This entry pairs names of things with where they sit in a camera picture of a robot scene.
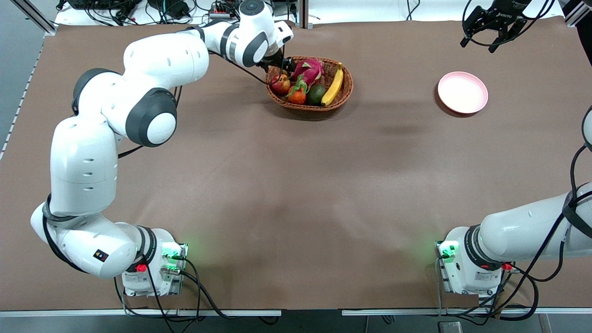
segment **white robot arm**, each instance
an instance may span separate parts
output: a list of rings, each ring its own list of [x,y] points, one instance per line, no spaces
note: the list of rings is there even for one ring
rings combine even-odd
[[[592,147],[591,110],[592,107],[582,124],[588,148]],[[577,189],[576,197],[587,196],[590,191],[592,184],[584,184]],[[592,255],[591,225],[592,196],[575,202],[570,191],[488,215],[480,225],[452,229],[437,245],[443,258],[445,289],[480,297],[492,295],[500,284],[502,264],[532,260],[552,230],[555,231],[540,258],[558,258],[560,249],[565,257]]]
[[[135,41],[124,52],[122,75],[96,68],[79,78],[75,116],[61,121],[53,136],[52,193],[31,216],[35,232],[61,260],[100,278],[122,274],[129,296],[154,295],[151,281],[159,296],[180,291],[186,246],[163,229],[112,223],[101,212],[115,199],[123,138],[147,147],[169,140],[177,122],[169,90],[201,79],[209,52],[260,66],[292,39],[263,1],[246,0],[240,11],[238,26],[212,22]]]

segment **green avocado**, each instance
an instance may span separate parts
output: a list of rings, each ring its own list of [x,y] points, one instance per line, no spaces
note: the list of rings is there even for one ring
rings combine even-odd
[[[323,85],[315,84],[308,90],[308,94],[306,94],[306,104],[307,105],[321,105],[321,99],[323,99],[323,95],[327,89]]]

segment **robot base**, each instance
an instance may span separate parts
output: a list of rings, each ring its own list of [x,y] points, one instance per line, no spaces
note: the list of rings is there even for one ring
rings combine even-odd
[[[446,240],[436,243],[438,255],[450,255],[450,258],[440,262],[444,289],[449,293],[488,297],[496,292],[500,284],[501,269],[488,271],[471,261],[464,244],[468,230],[466,226],[454,228]]]
[[[152,273],[152,281],[158,296],[177,295],[181,293],[185,269],[184,260],[174,260],[168,255],[187,257],[187,244],[177,244],[173,236],[163,229],[152,229],[156,236],[156,254],[148,265]],[[144,272],[125,272],[121,275],[127,296],[154,296],[148,269]]]

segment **gray floor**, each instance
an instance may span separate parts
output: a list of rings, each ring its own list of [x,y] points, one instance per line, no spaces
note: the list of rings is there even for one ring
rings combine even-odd
[[[35,1],[41,11],[53,19],[53,7],[57,0]],[[43,33],[31,21],[25,19],[10,1],[0,1],[0,146],[12,125],[29,75],[37,59]],[[369,332],[424,332],[436,333],[439,321],[450,319],[425,316],[399,316],[392,325],[383,323],[380,317],[369,319]],[[592,315],[549,315],[553,333],[588,333],[592,329]],[[490,321],[486,326],[474,326],[463,322],[464,332],[472,333],[541,333],[539,318],[534,316],[523,322]],[[342,317],[338,311],[289,311],[284,312],[275,326],[265,326],[256,318],[224,321],[208,318],[187,332],[342,332],[365,331],[364,317]],[[126,318],[125,316],[94,317],[45,317],[0,318],[0,332],[168,332],[161,320]]]

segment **fruit basket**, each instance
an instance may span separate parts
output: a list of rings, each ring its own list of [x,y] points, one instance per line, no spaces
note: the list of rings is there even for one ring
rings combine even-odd
[[[296,61],[296,62],[299,62],[301,60],[308,59],[308,58],[310,58],[310,57],[303,57],[303,56],[292,57],[292,59],[294,59],[294,61]],[[323,65],[324,75],[316,82],[316,84],[323,85],[325,87],[325,89],[329,89],[329,87],[331,86],[331,83],[333,82],[333,78],[335,77],[335,73],[337,72],[339,63],[337,61],[334,61],[331,59],[326,59],[326,58],[318,57],[317,59],[324,63],[324,65]],[[333,102],[331,102],[330,104],[328,104],[326,106],[300,105],[300,104],[289,103],[288,99],[286,97],[277,96],[273,92],[273,90],[271,89],[270,85],[266,86],[267,87],[267,94],[272,99],[272,101],[276,102],[278,105],[281,105],[285,108],[289,108],[289,109],[293,109],[293,110],[312,111],[312,112],[332,111],[332,110],[337,109],[341,105],[343,105],[348,100],[348,98],[352,95],[352,91],[353,91],[352,75],[343,65],[342,65],[342,69],[343,69],[343,83],[341,85],[341,89],[339,89],[339,92],[337,93],[337,96],[335,96],[335,99],[333,100]],[[266,81],[273,82],[274,77],[276,75],[278,75],[279,73],[280,73],[279,68],[277,68],[277,67],[269,68],[269,72],[267,73],[267,76],[266,76]]]

